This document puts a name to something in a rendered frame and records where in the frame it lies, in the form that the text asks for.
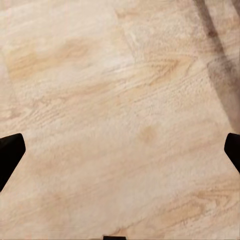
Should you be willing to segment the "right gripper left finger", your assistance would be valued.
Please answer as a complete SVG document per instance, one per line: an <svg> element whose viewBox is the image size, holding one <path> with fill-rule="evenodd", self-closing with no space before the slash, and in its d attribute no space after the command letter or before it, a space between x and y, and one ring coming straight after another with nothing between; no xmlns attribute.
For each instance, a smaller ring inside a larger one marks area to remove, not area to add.
<svg viewBox="0 0 240 240"><path fill-rule="evenodd" d="M0 193L25 152L25 141L21 133L0 138Z"/></svg>

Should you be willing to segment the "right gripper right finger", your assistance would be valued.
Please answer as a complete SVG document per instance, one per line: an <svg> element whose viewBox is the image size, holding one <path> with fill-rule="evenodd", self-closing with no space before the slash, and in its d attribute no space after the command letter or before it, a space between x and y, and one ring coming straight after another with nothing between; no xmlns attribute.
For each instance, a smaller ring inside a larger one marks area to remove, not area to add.
<svg viewBox="0 0 240 240"><path fill-rule="evenodd" d="M234 166L240 173L240 135L235 133L229 133L227 135L224 151L230 158Z"/></svg>

